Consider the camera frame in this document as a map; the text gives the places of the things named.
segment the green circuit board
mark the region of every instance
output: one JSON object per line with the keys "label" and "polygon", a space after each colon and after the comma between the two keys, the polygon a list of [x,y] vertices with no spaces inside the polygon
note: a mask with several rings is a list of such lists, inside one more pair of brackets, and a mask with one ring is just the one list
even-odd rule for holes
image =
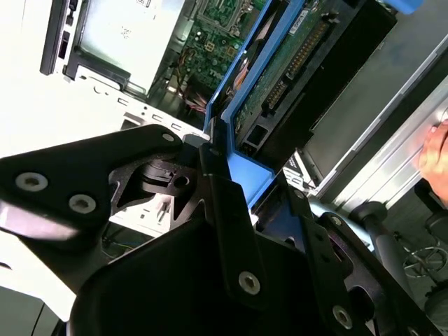
{"label": "green circuit board", "polygon": [[185,62],[179,67],[181,77],[194,76],[201,84],[215,90],[243,42],[203,21],[196,21],[183,47]]}
{"label": "green circuit board", "polygon": [[287,88],[287,83],[282,80],[283,76],[295,76],[324,35],[329,26],[321,19],[325,4],[325,1],[315,1],[298,15],[289,34],[234,117],[236,137],[244,129],[247,120],[261,113],[263,104],[274,108]]}
{"label": "green circuit board", "polygon": [[204,0],[179,57],[180,78],[215,91],[259,14],[251,0]]}
{"label": "green circuit board", "polygon": [[240,6],[239,0],[208,0],[203,15],[222,27],[230,25]]}

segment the screw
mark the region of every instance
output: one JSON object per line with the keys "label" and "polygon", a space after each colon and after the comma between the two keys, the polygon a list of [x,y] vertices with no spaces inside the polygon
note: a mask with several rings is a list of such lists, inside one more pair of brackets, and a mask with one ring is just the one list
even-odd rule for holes
{"label": "screw", "polygon": [[334,224],[336,224],[337,226],[341,226],[342,225],[342,221],[336,217],[336,216],[331,216],[331,220],[333,221]]}
{"label": "screw", "polygon": [[299,197],[299,198],[305,198],[305,195],[303,195],[303,192],[301,192],[301,191],[298,190],[298,189],[295,189],[295,190],[294,190],[294,193],[295,193],[295,195],[296,195],[297,197]]}
{"label": "screw", "polygon": [[162,135],[162,138],[167,140],[167,141],[169,141],[169,142],[173,142],[174,141],[174,137],[172,135],[167,134],[167,133],[164,133]]}
{"label": "screw", "polygon": [[238,276],[238,282],[243,291],[251,295],[257,295],[260,292],[260,282],[255,275],[243,271]]}
{"label": "screw", "polygon": [[29,171],[17,176],[15,184],[22,190],[35,193],[48,187],[48,179],[42,174]]}
{"label": "screw", "polygon": [[333,307],[333,315],[336,321],[347,330],[350,330],[353,327],[353,322],[351,321],[349,313],[347,313],[341,306]]}
{"label": "screw", "polygon": [[97,203],[91,196],[78,194],[70,198],[69,206],[79,214],[89,214],[97,208]]}
{"label": "screw", "polygon": [[409,334],[410,334],[411,336],[420,336],[420,335],[418,334],[418,332],[415,331],[415,329],[409,327],[408,330],[409,330]]}

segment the hand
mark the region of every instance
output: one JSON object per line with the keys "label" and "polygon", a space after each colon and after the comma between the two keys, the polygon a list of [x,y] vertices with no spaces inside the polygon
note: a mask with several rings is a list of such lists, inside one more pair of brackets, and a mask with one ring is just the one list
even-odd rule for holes
{"label": "hand", "polygon": [[434,126],[428,134],[419,158],[421,175],[434,193],[448,204],[448,120]]}

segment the sticker label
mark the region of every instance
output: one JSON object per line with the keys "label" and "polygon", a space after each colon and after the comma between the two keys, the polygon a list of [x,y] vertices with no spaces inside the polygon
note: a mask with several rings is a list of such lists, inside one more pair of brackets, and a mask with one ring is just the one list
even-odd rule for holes
{"label": "sticker label", "polygon": [[299,14],[299,17],[297,18],[297,20],[294,22],[293,26],[291,27],[289,34],[294,35],[297,31],[297,29],[299,29],[300,25],[302,24],[302,22],[305,20],[306,16],[308,15],[309,10],[302,10],[302,12]]}
{"label": "sticker label", "polygon": [[151,4],[151,0],[137,0],[138,4],[141,4],[142,6],[149,7]]}

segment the white label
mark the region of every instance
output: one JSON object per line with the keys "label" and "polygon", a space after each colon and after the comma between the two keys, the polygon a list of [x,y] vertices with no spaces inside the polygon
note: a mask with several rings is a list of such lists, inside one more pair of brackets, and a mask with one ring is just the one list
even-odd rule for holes
{"label": "white label", "polygon": [[289,34],[294,35],[297,29],[299,29],[300,25],[302,24],[303,20],[305,20],[306,16],[308,15],[309,10],[302,10],[302,12],[299,14],[299,17],[294,22],[293,26],[291,27]]}

